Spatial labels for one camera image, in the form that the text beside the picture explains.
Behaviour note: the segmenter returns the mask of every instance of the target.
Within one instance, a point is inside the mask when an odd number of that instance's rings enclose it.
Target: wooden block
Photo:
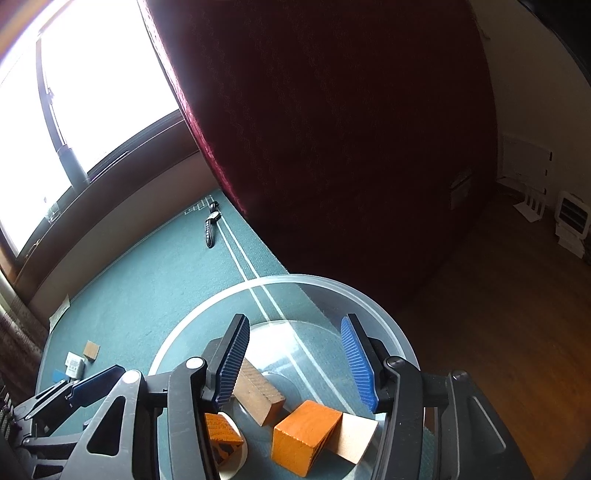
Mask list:
[[[326,449],[352,463],[359,463],[374,436],[378,422],[343,413],[343,418],[326,442]]]
[[[306,476],[342,415],[306,400],[275,426],[271,459],[296,475]]]
[[[236,379],[234,396],[261,427],[273,423],[285,403],[285,397],[246,359]]]
[[[223,465],[244,443],[222,415],[205,414],[207,433],[216,464]]]
[[[88,340],[86,342],[86,346],[84,347],[82,355],[84,355],[88,360],[94,361],[96,360],[96,357],[99,355],[99,348],[99,345]]]

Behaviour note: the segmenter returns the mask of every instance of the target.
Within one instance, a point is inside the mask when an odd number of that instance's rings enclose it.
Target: green carpet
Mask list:
[[[259,275],[287,273],[227,198],[219,190],[211,195]],[[93,364],[87,362],[85,377],[113,364],[148,374],[160,345],[185,315],[212,295],[243,282],[219,231],[215,246],[205,245],[209,210],[198,210],[201,206],[181,212],[148,235],[71,300],[45,348],[38,391],[53,383],[54,369],[65,371],[68,351],[82,354],[87,340],[100,345],[100,350]],[[246,277],[254,278],[244,259],[237,256],[237,260]],[[56,434],[81,431],[99,404],[81,408]]]
[[[65,370],[68,351],[82,354],[87,340],[100,345],[100,351],[93,364],[87,362],[85,377],[113,364],[147,375],[168,334],[195,307],[245,280],[287,273],[226,197],[218,190],[212,196],[219,202],[223,218],[218,224],[216,245],[212,249],[205,245],[204,221],[209,210],[206,202],[199,202],[113,262],[71,300],[70,308],[55,327],[44,352],[38,390],[52,384],[54,369]],[[241,248],[247,252],[250,264]],[[373,417],[359,400],[338,334],[342,316],[357,312],[337,309],[328,313],[324,306],[321,312],[317,305],[322,305],[322,300],[315,298],[313,291],[304,291],[294,284],[272,285],[266,291],[260,287],[245,290],[209,308],[187,325],[163,356],[158,372],[169,371],[190,356],[200,355],[208,341],[224,333],[234,313],[244,313],[252,325],[247,357],[259,369],[280,372],[274,379],[285,383],[277,387],[291,401],[298,404],[309,398]],[[281,321],[282,317],[297,321],[288,324]],[[271,325],[269,320],[278,322]],[[309,348],[313,360],[295,338]],[[302,373],[298,374],[293,364],[286,361],[285,351]],[[332,387],[326,378],[334,382]],[[340,398],[335,390],[342,394]],[[81,431],[82,423],[99,406],[97,402],[81,408],[56,434]],[[235,409],[235,402],[229,408]],[[247,464],[236,480],[250,478],[253,473],[254,478],[296,478],[268,459],[270,430],[253,428],[252,419],[238,410],[229,413],[249,439]],[[162,435],[166,413],[158,424],[160,465],[164,477],[170,479],[167,438]],[[433,437],[426,431],[421,478],[430,476],[432,452]],[[361,479],[369,478],[370,473],[367,463],[352,469],[345,460],[323,453],[310,478]]]

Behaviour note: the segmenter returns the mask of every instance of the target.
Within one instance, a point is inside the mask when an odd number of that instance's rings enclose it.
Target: blue object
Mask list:
[[[69,380],[68,377],[64,372],[60,372],[59,370],[54,370],[53,374],[51,375],[51,381],[54,383],[58,383],[62,380]]]
[[[87,407],[95,401],[106,397],[125,373],[125,368],[120,365],[103,370],[72,387],[70,403],[73,407]]]
[[[375,374],[349,317],[344,317],[340,323],[340,338],[359,397],[367,408],[375,413],[378,407]]]
[[[226,348],[225,357],[217,370],[216,392],[213,397],[213,403],[217,408],[224,405],[232,396],[250,339],[251,324],[248,318],[242,315],[235,334]]]

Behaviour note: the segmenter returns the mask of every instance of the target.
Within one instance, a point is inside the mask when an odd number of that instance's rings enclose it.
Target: bright window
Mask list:
[[[136,0],[75,0],[43,34],[43,70],[86,171],[178,109]]]
[[[0,85],[0,221],[17,251],[70,182],[39,102],[35,45]]]
[[[24,40],[0,72],[0,222],[17,253],[70,186],[41,109],[36,38]],[[87,172],[178,109],[136,0],[74,0],[41,43],[57,124]]]

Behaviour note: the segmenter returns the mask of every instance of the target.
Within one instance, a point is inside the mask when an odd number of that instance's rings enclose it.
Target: white wall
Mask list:
[[[202,155],[165,171],[97,223],[49,274],[29,303],[42,322],[66,295],[72,298],[95,275],[147,233],[217,188]]]
[[[556,36],[517,0],[470,0],[484,33],[499,134],[553,152],[550,206],[591,205],[591,87]]]

